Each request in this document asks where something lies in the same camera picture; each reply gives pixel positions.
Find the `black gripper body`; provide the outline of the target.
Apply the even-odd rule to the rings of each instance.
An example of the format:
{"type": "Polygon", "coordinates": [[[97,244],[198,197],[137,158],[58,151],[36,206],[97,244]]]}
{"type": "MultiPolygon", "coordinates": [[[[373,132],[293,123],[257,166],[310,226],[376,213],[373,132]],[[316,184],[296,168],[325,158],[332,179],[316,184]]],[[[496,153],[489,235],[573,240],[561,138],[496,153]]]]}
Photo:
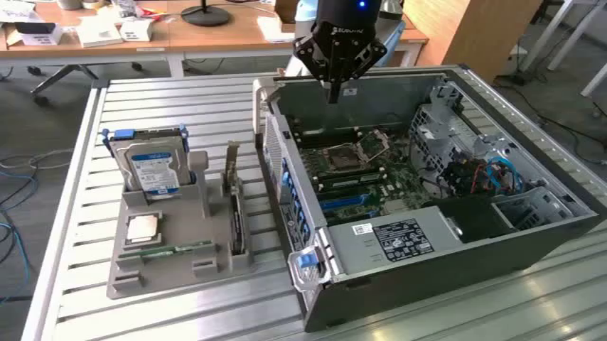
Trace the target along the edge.
{"type": "Polygon", "coordinates": [[[358,40],[365,44],[376,38],[380,1],[326,0],[317,2],[312,36],[329,63],[333,83],[333,45],[338,40],[358,40]]]}

